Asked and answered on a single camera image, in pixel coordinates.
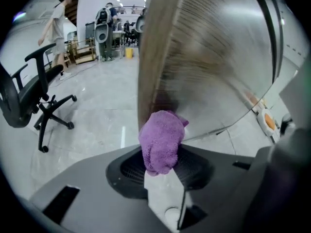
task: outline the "yellow bucket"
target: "yellow bucket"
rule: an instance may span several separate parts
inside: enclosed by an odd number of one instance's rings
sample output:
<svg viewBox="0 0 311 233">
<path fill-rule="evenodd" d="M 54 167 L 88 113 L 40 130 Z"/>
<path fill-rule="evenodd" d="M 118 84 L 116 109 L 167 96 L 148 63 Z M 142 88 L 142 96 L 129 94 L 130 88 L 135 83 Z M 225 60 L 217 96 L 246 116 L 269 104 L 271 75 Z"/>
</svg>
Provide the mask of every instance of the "yellow bucket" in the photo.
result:
<svg viewBox="0 0 311 233">
<path fill-rule="evenodd" d="M 133 52 L 134 52 L 134 49 L 132 49 L 132 48 L 126 48 L 126 49 L 125 49 L 126 58 L 132 59 L 132 58 L 133 58 Z"/>
</svg>

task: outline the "shoe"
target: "shoe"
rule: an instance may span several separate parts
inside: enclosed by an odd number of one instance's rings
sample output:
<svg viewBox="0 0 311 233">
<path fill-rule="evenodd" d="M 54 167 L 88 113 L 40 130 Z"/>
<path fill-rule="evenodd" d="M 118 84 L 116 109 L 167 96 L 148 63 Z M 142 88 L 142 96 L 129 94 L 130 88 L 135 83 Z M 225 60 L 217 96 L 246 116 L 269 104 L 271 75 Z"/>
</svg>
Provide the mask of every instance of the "shoe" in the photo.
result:
<svg viewBox="0 0 311 233">
<path fill-rule="evenodd" d="M 63 75 L 60 76 L 59 80 L 62 81 L 62 80 L 65 80 L 66 78 L 70 77 L 71 76 L 71 73 L 68 73 L 68 72 L 63 72 Z"/>
</svg>

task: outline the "purple towel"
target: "purple towel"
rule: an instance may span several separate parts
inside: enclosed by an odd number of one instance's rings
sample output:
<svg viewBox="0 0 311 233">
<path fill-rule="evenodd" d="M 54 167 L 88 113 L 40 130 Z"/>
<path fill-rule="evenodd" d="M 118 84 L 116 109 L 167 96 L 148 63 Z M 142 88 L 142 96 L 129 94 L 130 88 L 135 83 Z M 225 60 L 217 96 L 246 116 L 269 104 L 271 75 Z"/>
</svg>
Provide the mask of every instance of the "purple towel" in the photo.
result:
<svg viewBox="0 0 311 233">
<path fill-rule="evenodd" d="M 147 172 L 167 174 L 177 163 L 178 145 L 185 136 L 187 120 L 171 111 L 152 113 L 139 132 L 139 142 Z"/>
</svg>

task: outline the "backpack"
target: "backpack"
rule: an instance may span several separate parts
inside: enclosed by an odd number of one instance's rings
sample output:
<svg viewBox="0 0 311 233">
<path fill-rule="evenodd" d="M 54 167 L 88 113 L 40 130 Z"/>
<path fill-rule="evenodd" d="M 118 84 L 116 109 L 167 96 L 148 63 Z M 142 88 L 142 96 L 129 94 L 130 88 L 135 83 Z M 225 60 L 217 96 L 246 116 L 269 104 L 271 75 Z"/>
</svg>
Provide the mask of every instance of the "backpack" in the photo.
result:
<svg viewBox="0 0 311 233">
<path fill-rule="evenodd" d="M 109 23 L 111 22 L 110 9 L 103 8 L 96 15 L 96 24 Z"/>
</svg>

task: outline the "chair seat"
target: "chair seat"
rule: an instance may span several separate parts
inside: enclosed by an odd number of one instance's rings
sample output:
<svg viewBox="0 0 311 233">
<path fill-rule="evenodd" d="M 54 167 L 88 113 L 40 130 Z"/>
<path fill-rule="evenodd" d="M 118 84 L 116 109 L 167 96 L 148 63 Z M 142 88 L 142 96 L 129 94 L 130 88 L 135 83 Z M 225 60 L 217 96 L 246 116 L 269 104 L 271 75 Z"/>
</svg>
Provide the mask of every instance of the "chair seat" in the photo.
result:
<svg viewBox="0 0 311 233">
<path fill-rule="evenodd" d="M 62 65 L 57 65 L 46 71 L 48 83 L 61 73 L 63 70 Z M 38 76 L 32 78 L 19 92 L 19 102 L 21 114 L 25 114 L 32 110 L 33 105 L 36 105 L 43 96 L 42 86 Z"/>
</svg>

